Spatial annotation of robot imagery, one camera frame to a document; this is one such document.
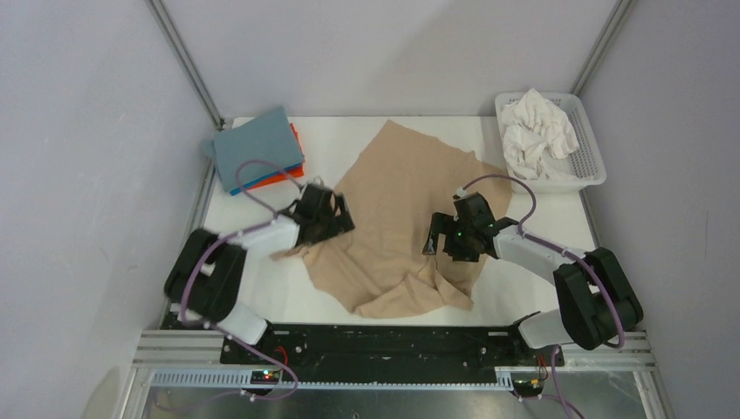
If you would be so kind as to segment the beige t shirt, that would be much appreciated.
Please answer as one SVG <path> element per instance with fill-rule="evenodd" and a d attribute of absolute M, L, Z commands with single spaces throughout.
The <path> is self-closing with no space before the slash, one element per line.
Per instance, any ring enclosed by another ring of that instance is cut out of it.
<path fill-rule="evenodd" d="M 336 187 L 354 229 L 277 254 L 276 260 L 301 259 L 317 289 L 362 318 L 414 317 L 443 307 L 469 312 L 483 261 L 423 252 L 431 217 L 452 214 L 453 196 L 466 184 L 486 199 L 496 218 L 507 214 L 512 188 L 500 168 L 388 121 Z"/>

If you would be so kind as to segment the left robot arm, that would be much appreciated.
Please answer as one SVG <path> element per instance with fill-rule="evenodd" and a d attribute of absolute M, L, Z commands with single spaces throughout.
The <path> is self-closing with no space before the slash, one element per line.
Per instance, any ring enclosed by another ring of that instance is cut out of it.
<path fill-rule="evenodd" d="M 242 352 L 255 363 L 268 361 L 276 341 L 270 323 L 240 297 L 256 278 L 260 263 L 354 229 L 346 198 L 321 183 L 307 183 L 287 207 L 271 218 L 231 233 L 199 228 L 192 231 L 165 281 L 163 291 L 178 304 L 186 326 L 218 330 L 242 342 Z"/>

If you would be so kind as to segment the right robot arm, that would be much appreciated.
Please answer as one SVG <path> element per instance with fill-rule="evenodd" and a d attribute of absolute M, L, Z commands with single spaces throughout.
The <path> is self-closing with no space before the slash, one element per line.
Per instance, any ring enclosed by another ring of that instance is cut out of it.
<path fill-rule="evenodd" d="M 519 221 L 497 219 L 479 193 L 454 200 L 455 214 L 432 215 L 423 254 L 443 251 L 455 262 L 481 256 L 516 264 L 555 287 L 558 308 L 514 324 L 507 353 L 518 364 L 539 357 L 542 347 L 574 343 L 585 350 L 620 347 L 626 331 L 644 319 L 640 301 L 616 255 L 604 247 L 570 250 L 524 230 Z"/>

